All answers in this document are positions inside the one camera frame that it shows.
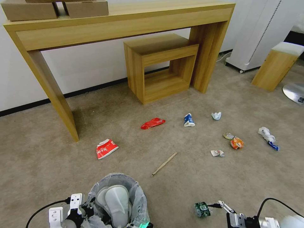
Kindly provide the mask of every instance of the gray trash bag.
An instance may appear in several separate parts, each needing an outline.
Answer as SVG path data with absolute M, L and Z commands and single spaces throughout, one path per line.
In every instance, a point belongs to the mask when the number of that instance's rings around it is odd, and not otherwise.
M 110 173 L 97 182 L 88 194 L 86 205 L 89 205 L 89 202 L 96 197 L 103 187 L 113 185 L 123 185 L 129 191 L 130 202 L 132 204 L 131 224 L 134 225 L 133 227 L 146 228 L 150 222 L 147 198 L 138 182 L 123 173 Z M 102 209 L 97 205 L 94 207 L 94 212 L 100 217 L 103 216 Z

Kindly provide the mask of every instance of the white wall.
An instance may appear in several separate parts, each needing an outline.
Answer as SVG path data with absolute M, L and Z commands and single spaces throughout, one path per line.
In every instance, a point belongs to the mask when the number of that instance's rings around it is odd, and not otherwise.
M 241 18 L 246 14 L 242 9 L 251 1 L 237 0 L 221 51 L 233 48 Z M 5 21 L 1 9 L 0 24 Z M 190 29 L 174 31 L 186 38 L 189 32 Z M 43 56 L 63 93 L 126 77 L 122 39 L 44 51 Z M 3 26 L 0 27 L 0 58 L 0 111 L 47 98 Z M 167 65 L 163 63 L 147 70 Z

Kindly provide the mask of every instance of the orange wrapper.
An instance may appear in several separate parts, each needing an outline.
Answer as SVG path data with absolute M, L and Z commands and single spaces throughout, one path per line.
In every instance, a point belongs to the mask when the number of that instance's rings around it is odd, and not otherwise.
M 238 137 L 234 137 L 231 141 L 230 144 L 232 146 L 233 149 L 241 149 L 244 147 L 244 142 L 238 138 Z

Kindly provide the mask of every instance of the wooden side table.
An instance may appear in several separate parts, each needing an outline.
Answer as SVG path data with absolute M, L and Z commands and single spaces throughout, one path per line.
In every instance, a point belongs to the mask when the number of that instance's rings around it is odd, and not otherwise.
M 274 91 L 303 51 L 304 46 L 298 44 L 277 44 L 270 50 L 251 84 L 269 92 Z
M 130 89 L 143 104 L 187 90 L 198 47 L 176 34 L 124 42 Z M 144 74 L 145 67 L 166 61 L 169 69 Z

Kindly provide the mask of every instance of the black cable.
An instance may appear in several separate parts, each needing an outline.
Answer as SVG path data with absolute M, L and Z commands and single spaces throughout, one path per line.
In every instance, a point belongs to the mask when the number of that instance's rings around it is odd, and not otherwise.
M 58 203 L 64 203 L 64 202 L 66 202 L 66 203 L 69 204 L 69 203 L 70 203 L 70 200 L 71 200 L 71 198 L 68 197 L 68 198 L 66 198 L 66 199 L 64 199 L 64 200 L 56 201 L 56 202 L 50 203 L 50 204 L 48 204 L 48 205 L 46 205 L 46 206 L 40 208 L 39 210 L 37 210 L 37 211 L 30 217 L 30 219 L 28 220 L 28 223 L 26 224 L 25 228 L 28 228 L 28 227 L 29 227 L 29 223 L 31 222 L 32 218 L 33 218 L 36 214 L 38 214 L 40 211 L 42 211 L 43 209 L 45 209 L 45 208 L 47 208 L 47 207 L 49 207 L 49 206 L 52 206 L 52 205 L 54 205 L 54 204 L 58 204 Z
M 288 209 L 292 210 L 292 211 L 293 211 L 294 213 L 296 213 L 297 215 L 299 215 L 299 216 L 301 216 L 301 217 L 304 218 L 303 215 L 301 215 L 300 213 L 296 212 L 294 209 L 292 209 L 290 206 L 288 206 L 287 204 L 283 203 L 282 201 L 280 201 L 280 200 L 278 200 L 278 199 L 275 199 L 275 198 L 266 198 L 266 199 L 264 199 L 264 201 L 262 202 L 262 204 L 261 204 L 261 206 L 260 206 L 260 209 L 259 209 L 259 211 L 258 211 L 258 213 L 257 213 L 257 216 L 256 216 L 256 217 L 257 217 L 257 220 L 259 219 L 260 214 L 261 214 L 261 211 L 262 211 L 262 208 L 263 208 L 263 206 L 264 206 L 264 204 L 266 203 L 267 200 L 274 200 L 274 201 L 277 201 L 277 202 L 283 204 L 283 205 L 284 205 L 285 207 L 287 207 Z

